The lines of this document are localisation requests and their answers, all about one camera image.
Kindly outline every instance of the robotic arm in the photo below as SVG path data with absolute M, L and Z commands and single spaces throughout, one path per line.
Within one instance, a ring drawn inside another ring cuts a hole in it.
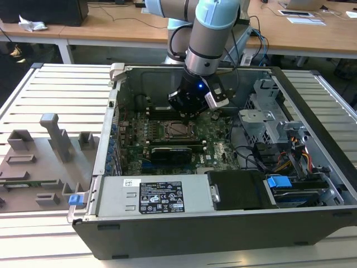
M 224 90 L 215 72 L 236 23 L 240 2 L 146 0 L 151 13 L 188 22 L 179 27 L 175 34 L 183 28 L 192 28 L 186 53 L 182 55 L 171 49 L 174 59 L 185 59 L 185 71 L 179 88 L 168 96 L 168 101 L 184 119 L 194 118 L 208 108 L 214 110 L 223 107 L 229 104 L 229 97 L 234 94 L 230 96 Z

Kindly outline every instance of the wooden desk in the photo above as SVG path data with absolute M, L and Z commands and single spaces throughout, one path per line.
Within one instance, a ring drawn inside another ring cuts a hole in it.
M 1 28 L 13 42 L 55 44 L 59 47 L 64 63 L 71 63 L 73 59 L 67 41 L 60 38 L 63 25 L 47 25 L 47 30 L 29 32 L 20 28 L 17 23 L 3 23 Z M 0 32 L 0 41 L 7 42 L 8 38 Z
M 292 24 L 285 16 L 275 15 L 273 11 L 279 14 L 278 10 L 283 9 L 278 0 L 269 0 L 268 4 L 252 0 L 249 15 L 259 17 L 261 32 L 269 40 L 271 54 L 357 58 L 357 20 L 349 19 L 345 14 L 355 4 L 326 2 L 325 6 L 342 13 L 340 17 L 336 17 L 319 11 L 315 16 L 324 20 L 326 26 Z M 251 23 L 258 28 L 255 18 L 251 19 Z M 248 49 L 258 46 L 257 37 L 251 38 L 247 43 Z
M 88 17 L 81 27 L 49 26 L 48 30 L 30 33 L 20 29 L 17 24 L 5 24 L 4 30 L 15 42 L 57 44 L 66 64 L 73 63 L 69 45 L 167 47 L 166 18 L 141 13 L 141 8 L 134 6 L 103 5 L 104 10 L 96 4 L 89 6 Z M 251 0 L 248 12 L 250 16 L 259 17 L 262 34 L 270 43 L 270 54 L 356 59 L 357 20 L 348 19 L 345 14 L 345 11 L 351 11 L 355 4 L 326 2 L 326 6 L 341 12 L 341 17 L 345 20 L 320 12 L 326 26 L 292 24 L 286 17 L 276 16 L 267 8 L 277 14 L 278 10 L 282 9 L 278 0 L 269 0 L 269 3 L 263 6 L 260 0 Z M 159 28 L 133 19 L 113 21 L 117 18 L 136 18 Z M 255 18 L 252 18 L 252 26 L 258 27 Z M 0 33 L 0 41 L 6 40 Z M 249 39 L 246 55 L 255 54 L 258 47 L 257 37 Z
M 128 7 L 102 6 L 102 8 L 93 4 L 88 4 L 88 6 L 89 14 L 82 26 L 64 27 L 60 33 L 61 38 L 167 43 L 168 19 L 166 18 L 143 14 L 141 8 L 135 8 L 134 5 Z M 161 29 L 150 27 L 133 19 L 116 20 L 118 18 L 136 18 Z

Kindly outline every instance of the white cloth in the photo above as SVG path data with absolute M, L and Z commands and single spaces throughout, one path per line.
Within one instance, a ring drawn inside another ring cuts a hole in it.
M 26 31 L 33 32 L 37 30 L 47 29 L 46 25 L 42 21 L 36 21 L 36 22 L 28 21 L 22 18 L 20 15 L 19 18 L 20 18 L 20 22 L 18 23 L 19 26 Z

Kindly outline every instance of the paper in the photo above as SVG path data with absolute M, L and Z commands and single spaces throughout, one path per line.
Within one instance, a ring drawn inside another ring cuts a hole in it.
M 42 21 L 32 22 L 22 18 L 19 15 L 20 22 L 18 23 L 21 28 L 26 31 L 33 32 L 37 30 L 45 30 L 47 29 L 46 25 Z
M 347 16 L 350 18 L 357 18 L 357 12 L 346 11 Z
M 314 18 L 287 18 L 291 23 L 310 24 L 310 25 L 326 25 L 323 21 Z

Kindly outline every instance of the laptop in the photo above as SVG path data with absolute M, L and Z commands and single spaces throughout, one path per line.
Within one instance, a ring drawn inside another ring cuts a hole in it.
M 290 2 L 279 2 L 286 9 L 315 11 L 320 9 L 327 0 L 290 0 Z

